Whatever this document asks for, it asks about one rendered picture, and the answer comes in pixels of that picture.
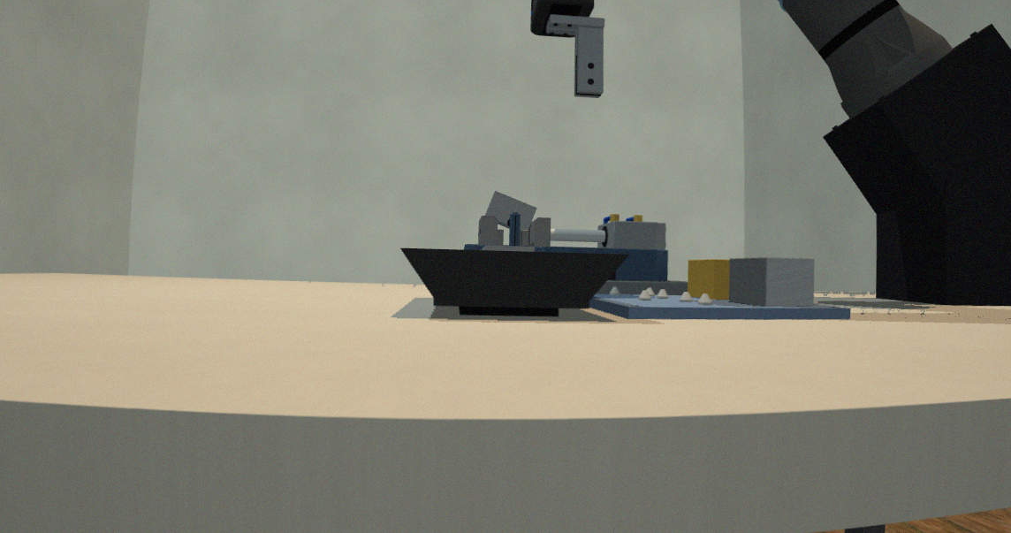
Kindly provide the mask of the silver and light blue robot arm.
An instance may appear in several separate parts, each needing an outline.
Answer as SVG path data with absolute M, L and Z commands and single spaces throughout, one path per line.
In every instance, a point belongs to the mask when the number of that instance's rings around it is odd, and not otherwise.
M 953 50 L 896 0 L 778 1 L 829 67 L 850 119 Z

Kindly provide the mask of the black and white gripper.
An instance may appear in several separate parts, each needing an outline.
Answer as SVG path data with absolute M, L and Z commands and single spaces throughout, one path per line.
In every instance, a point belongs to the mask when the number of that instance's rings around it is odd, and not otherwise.
M 592 11 L 594 0 L 531 0 L 529 30 L 575 38 L 574 96 L 599 98 L 604 92 L 604 19 L 592 18 Z

